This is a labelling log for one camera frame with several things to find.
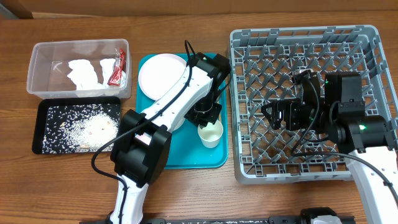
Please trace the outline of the white cup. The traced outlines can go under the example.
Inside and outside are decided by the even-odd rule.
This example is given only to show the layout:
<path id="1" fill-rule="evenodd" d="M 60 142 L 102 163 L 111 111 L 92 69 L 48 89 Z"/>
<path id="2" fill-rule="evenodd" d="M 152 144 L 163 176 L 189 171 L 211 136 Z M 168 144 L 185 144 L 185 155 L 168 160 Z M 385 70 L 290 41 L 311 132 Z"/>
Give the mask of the white cup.
<path id="1" fill-rule="evenodd" d="M 220 120 L 217 120 L 214 124 L 208 123 L 206 126 L 198 126 L 200 140 L 207 148 L 214 148 L 220 143 L 223 131 L 223 125 Z"/>

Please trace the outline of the red snack wrapper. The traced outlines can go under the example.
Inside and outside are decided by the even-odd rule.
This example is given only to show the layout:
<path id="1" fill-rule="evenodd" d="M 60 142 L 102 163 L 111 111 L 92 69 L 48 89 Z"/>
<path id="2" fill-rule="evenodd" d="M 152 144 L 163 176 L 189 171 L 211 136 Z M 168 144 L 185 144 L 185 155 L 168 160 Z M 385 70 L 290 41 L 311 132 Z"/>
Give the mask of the red snack wrapper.
<path id="1" fill-rule="evenodd" d="M 113 72 L 108 80 L 109 86 L 119 86 L 121 84 L 125 63 L 126 53 L 123 49 L 119 49 L 118 59 L 114 63 Z"/>

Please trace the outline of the pile of white rice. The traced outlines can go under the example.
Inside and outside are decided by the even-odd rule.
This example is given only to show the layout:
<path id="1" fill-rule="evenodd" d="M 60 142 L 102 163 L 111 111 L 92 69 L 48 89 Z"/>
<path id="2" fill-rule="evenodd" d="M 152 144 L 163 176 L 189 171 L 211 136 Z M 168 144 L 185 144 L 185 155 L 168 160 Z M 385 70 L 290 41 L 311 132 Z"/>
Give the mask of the pile of white rice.
<path id="1" fill-rule="evenodd" d="M 121 105 L 90 104 L 51 106 L 47 110 L 42 154 L 95 152 L 116 137 Z"/>

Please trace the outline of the white napkin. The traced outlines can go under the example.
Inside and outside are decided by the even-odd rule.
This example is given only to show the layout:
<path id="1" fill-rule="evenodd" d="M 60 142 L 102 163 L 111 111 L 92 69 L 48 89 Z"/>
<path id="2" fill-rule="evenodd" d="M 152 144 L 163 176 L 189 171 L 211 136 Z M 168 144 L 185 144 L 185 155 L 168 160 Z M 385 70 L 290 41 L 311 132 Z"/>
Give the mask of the white napkin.
<path id="1" fill-rule="evenodd" d="M 102 83 L 103 88 L 121 87 L 126 84 L 126 72 L 123 71 L 122 81 L 119 86 L 109 86 L 108 85 L 108 80 L 113 72 L 115 61 L 116 61 L 115 58 L 106 58 L 106 59 L 102 59 L 100 61 L 100 65 L 101 65 L 101 69 L 102 69 L 102 76 L 103 76 L 103 83 Z"/>
<path id="2" fill-rule="evenodd" d="M 77 90 L 100 90 L 104 86 L 98 82 L 98 76 L 89 60 L 78 59 L 68 63 L 71 72 L 67 77 L 75 84 Z"/>

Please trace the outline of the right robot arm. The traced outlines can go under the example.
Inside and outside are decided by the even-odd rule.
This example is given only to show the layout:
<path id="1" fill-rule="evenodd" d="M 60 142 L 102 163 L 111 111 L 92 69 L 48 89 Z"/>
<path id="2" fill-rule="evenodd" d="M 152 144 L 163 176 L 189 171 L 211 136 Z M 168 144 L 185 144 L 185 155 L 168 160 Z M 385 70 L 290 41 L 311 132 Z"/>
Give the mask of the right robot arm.
<path id="1" fill-rule="evenodd" d="M 261 111 L 272 129 L 285 123 L 303 133 L 291 149 L 292 157 L 341 157 L 353 176 L 368 223 L 397 223 L 396 135 L 381 115 L 368 115 L 362 81 L 356 72 L 329 72 L 321 86 L 317 74 L 301 70 L 292 76 L 302 87 L 299 98 L 276 100 Z M 325 135 L 336 152 L 297 152 L 310 131 Z"/>

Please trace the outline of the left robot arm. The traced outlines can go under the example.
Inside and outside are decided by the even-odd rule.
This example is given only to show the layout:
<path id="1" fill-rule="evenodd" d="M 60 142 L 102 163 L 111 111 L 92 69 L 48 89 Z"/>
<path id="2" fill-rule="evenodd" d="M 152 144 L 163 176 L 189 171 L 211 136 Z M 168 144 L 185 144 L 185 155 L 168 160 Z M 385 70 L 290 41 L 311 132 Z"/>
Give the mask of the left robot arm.
<path id="1" fill-rule="evenodd" d="M 195 126 L 215 123 L 222 106 L 217 99 L 230 74 L 229 59 L 196 53 L 177 83 L 150 107 L 129 110 L 122 118 L 110 159 L 118 178 L 118 195 L 107 223 L 140 223 L 147 189 L 165 168 L 172 132 L 182 119 Z"/>

